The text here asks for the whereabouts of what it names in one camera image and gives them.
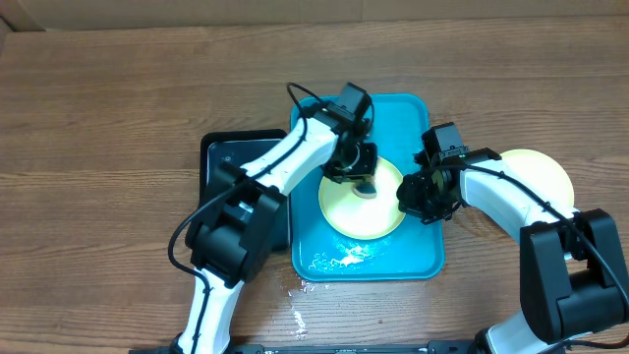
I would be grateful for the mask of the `green and orange sponge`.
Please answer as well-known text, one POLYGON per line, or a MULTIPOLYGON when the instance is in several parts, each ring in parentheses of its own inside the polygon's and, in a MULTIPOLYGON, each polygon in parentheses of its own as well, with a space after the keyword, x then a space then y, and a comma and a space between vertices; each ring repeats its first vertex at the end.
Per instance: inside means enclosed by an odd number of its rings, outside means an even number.
POLYGON ((373 184, 373 182, 363 181, 357 183, 352 188, 353 193, 362 199, 374 199, 377 197, 377 190, 373 184))

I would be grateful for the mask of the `yellow-green plate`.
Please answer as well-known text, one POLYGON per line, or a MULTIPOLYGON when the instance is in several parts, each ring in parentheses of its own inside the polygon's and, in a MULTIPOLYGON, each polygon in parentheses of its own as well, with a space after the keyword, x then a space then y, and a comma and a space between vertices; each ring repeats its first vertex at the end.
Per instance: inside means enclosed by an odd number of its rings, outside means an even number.
POLYGON ((573 184, 556 160, 540 151, 523 148, 505 151, 500 156, 528 188, 552 207, 574 207, 573 184))
POLYGON ((396 196, 403 176, 388 160, 377 160, 372 184, 375 196, 366 198, 355 182, 321 179, 318 201, 325 220, 339 233, 358 240, 374 240, 395 230, 405 213, 396 196))

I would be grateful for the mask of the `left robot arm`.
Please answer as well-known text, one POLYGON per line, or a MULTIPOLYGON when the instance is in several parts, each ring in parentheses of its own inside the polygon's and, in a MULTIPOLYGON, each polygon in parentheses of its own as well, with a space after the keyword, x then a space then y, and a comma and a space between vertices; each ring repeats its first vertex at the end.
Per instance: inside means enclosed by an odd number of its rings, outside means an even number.
POLYGON ((372 98, 348 83, 334 100, 318 98, 298 108, 291 132, 259 158, 241 166, 220 163, 204 187, 198 208, 174 231, 191 250, 191 263, 169 260, 192 275, 195 292, 185 330, 172 353, 222 353, 244 284, 261 270, 276 235, 288 224, 290 193, 313 170, 341 184, 351 182, 373 198, 375 144, 366 140, 372 98))

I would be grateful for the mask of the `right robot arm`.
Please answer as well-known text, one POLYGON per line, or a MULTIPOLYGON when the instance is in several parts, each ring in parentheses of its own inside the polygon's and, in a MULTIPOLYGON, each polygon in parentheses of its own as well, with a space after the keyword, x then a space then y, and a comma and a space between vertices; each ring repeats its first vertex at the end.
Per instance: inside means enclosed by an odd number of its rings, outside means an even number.
POLYGON ((401 211, 423 224, 459 207, 489 216, 520 247, 520 310, 479 331, 468 353, 565 353, 628 321, 628 269, 613 218, 552 200, 495 151, 471 150, 455 124, 422 135, 420 171, 397 190, 401 211))

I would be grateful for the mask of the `teal plastic tray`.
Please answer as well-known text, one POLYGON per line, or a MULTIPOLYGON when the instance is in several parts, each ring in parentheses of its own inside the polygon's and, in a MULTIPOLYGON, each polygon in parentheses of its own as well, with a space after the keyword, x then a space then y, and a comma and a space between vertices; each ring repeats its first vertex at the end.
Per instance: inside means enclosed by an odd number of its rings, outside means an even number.
MULTIPOLYGON (((429 128, 425 104, 409 93, 381 93, 372 97, 375 111, 370 140, 378 155, 403 175, 419 170, 413 154, 422 150, 421 134, 429 128)), ((304 279, 378 281, 428 279, 445 263, 442 226, 424 225, 406 216, 387 235, 359 241, 336 231, 324 218, 318 202, 322 171, 313 170, 291 192, 292 261, 304 279)))

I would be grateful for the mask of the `black water tray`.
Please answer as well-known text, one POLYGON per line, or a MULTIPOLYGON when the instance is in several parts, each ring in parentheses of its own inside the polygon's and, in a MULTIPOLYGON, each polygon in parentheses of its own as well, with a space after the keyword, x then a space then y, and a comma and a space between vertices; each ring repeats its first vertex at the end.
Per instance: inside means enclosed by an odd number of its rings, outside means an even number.
POLYGON ((200 201, 201 207, 210 200, 205 191, 213 170, 221 162, 241 166, 258 159, 277 145, 287 133, 281 129, 213 132, 200 141, 200 201))

